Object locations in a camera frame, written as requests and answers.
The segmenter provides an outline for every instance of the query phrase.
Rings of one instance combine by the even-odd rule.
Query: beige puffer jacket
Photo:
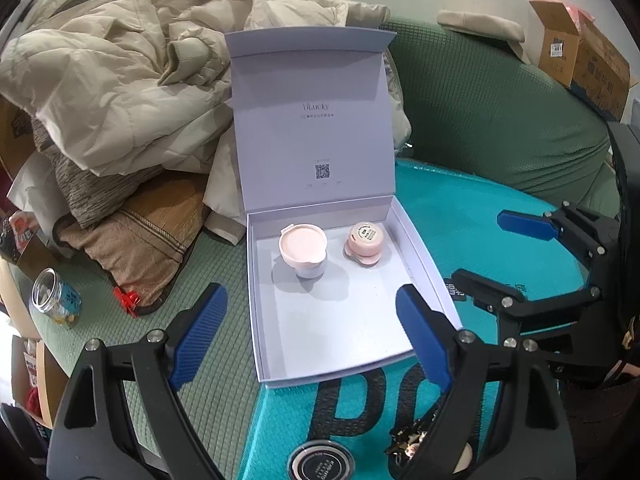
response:
[[[39,0],[2,53],[0,93],[97,175],[156,164],[210,172],[209,227],[236,241],[224,221],[243,217],[224,33],[388,17],[349,0]],[[391,70],[388,80],[399,146],[410,126]]]

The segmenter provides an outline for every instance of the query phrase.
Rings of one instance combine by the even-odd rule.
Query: open jar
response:
[[[53,269],[44,269],[33,283],[31,305],[55,323],[73,326],[82,300],[76,290]]]

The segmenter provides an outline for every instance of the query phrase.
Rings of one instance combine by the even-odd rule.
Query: cardboard box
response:
[[[47,249],[42,240],[38,238],[38,235],[31,237],[16,263],[18,268],[32,282],[36,281],[36,278],[44,269],[56,267],[57,264],[58,261],[53,253]]]
[[[49,352],[43,341],[36,346],[36,371],[38,375],[38,398],[42,420],[47,428],[53,429],[56,413],[65,393],[69,377]]]
[[[0,96],[0,162],[11,180],[35,149],[30,117]]]
[[[287,27],[226,35],[247,212],[248,288],[258,380],[293,386],[412,355],[396,316],[401,285],[460,318],[417,230],[394,196],[394,147],[382,52],[392,32]],[[342,247],[357,222],[386,245],[371,268]],[[327,266],[297,277],[278,248],[289,224],[318,225]]]
[[[29,384],[29,372],[24,362],[25,339],[14,336],[12,340],[11,353],[11,390],[14,400],[25,412],[29,413],[34,420],[53,429],[56,413],[60,405],[60,400],[65,391],[68,377],[63,372],[55,358],[50,354],[49,349],[40,341],[36,346],[36,376],[38,379],[38,398],[40,400],[40,410],[42,416],[37,416],[26,409],[27,394],[31,389]]]
[[[629,63],[598,28],[561,2],[530,1],[545,27],[539,67],[607,121],[619,121],[629,91]]]

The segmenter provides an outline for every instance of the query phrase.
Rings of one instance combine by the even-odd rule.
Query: black lettering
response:
[[[316,404],[311,416],[308,440],[328,439],[334,436],[357,436],[371,430],[380,420],[385,407],[386,376],[382,368],[376,368],[361,375],[367,381],[367,398],[364,409],[357,418],[338,418],[341,379],[318,384]]]
[[[420,363],[416,363],[407,370],[400,383],[398,392],[398,407],[396,408],[396,423],[394,431],[406,428],[414,423],[415,403],[418,398],[418,386],[425,380]]]

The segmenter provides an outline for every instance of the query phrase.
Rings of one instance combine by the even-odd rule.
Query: jar lid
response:
[[[289,225],[281,231],[280,254],[293,267],[317,265],[326,257],[326,235],[312,224]]]
[[[289,457],[291,480],[349,480],[355,471],[351,453],[331,440],[311,440]]]
[[[360,222],[349,232],[349,247],[360,256],[375,256],[382,251],[385,235],[373,222]]]

